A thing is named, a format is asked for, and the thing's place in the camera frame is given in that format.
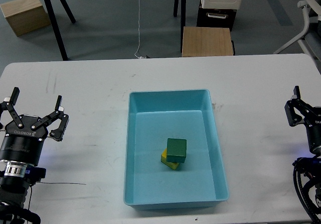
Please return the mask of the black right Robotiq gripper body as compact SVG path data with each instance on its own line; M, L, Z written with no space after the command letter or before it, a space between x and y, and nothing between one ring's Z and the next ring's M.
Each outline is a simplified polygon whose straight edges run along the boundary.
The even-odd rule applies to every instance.
M320 119L304 118L307 133L309 151L314 155L320 155Z

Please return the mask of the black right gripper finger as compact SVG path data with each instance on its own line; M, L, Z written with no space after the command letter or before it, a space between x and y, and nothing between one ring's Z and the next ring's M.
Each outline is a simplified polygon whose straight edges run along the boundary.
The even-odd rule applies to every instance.
M316 125L316 107L304 102L300 96L299 86L293 89L293 95L284 106L288 123L291 127L304 124L308 127Z

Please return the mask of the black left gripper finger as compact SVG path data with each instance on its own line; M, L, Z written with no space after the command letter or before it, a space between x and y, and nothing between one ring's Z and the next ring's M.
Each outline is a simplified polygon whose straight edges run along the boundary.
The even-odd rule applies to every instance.
M55 109L49 115L38 119L36 122L31 124L31 130L35 131L39 138L45 139L47 137L54 139L57 142L63 140L63 136L69 121L69 116L64 113L64 108L61 106L62 96L57 97ZM59 120L60 123L56 129L48 131L49 125Z
M10 97L6 97L3 102L1 103L1 115L3 111L8 111L10 116L12 117L13 121L15 122L16 126L19 129L23 128L23 123L17 114L16 110L14 109L14 106L17 102L18 96L20 94L20 90L18 87L14 87L12 94Z

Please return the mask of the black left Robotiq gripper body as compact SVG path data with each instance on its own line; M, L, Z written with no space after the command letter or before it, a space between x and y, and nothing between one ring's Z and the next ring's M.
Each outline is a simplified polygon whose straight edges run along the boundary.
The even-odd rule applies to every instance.
M39 163L44 140L48 130L42 126L32 129L39 117L23 115L21 118L23 128L16 126L14 121L9 122L5 127L5 137L1 146L1 160L27 163L37 166Z

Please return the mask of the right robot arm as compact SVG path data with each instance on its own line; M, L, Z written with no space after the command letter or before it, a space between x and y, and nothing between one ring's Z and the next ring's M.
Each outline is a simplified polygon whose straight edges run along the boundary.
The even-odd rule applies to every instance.
M309 151L313 157L293 162L293 183L301 205L312 223L320 223L320 107L312 107L300 96L298 86L284 106L291 127L304 125Z

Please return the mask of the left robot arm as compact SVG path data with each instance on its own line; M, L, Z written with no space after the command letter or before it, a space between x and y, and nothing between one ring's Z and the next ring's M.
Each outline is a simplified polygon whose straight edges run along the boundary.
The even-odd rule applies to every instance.
M1 103L1 112L8 111L12 121L1 125L5 132L1 144L1 221L3 223L40 223L40 217L24 208L29 188L40 182L46 169L38 163L46 138L62 141L69 116L61 106L62 97L57 97L55 109L41 118L17 114L14 106L20 90L13 89L10 97Z

